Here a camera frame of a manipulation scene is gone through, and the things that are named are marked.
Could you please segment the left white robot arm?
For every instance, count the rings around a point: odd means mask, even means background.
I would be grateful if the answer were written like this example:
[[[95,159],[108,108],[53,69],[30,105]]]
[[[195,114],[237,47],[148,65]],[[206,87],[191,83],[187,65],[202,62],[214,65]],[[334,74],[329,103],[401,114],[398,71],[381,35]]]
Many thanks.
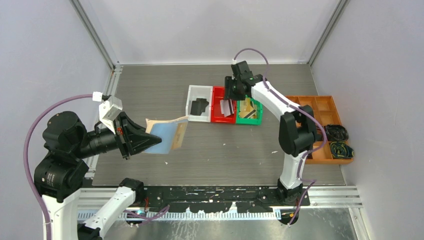
[[[72,111],[58,113],[48,121],[42,134],[48,152],[34,171],[34,185],[46,205],[49,236],[54,240],[101,240],[127,207],[145,202],[143,182],[125,178],[95,215],[78,223],[78,202],[89,170],[86,158],[119,150],[127,159],[162,141],[124,112],[113,125],[115,131],[102,128],[89,132]]]

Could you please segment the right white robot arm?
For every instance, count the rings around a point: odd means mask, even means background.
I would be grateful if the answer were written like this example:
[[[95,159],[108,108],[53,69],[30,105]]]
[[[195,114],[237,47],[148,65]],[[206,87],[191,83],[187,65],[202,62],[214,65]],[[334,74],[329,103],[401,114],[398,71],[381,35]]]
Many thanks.
[[[301,106],[278,92],[261,74],[254,75],[246,61],[233,61],[232,76],[224,79],[224,99],[252,98],[279,121],[278,143],[284,152],[283,170],[276,195],[283,205],[291,205],[302,193],[306,157],[317,141],[316,120],[310,106]]]

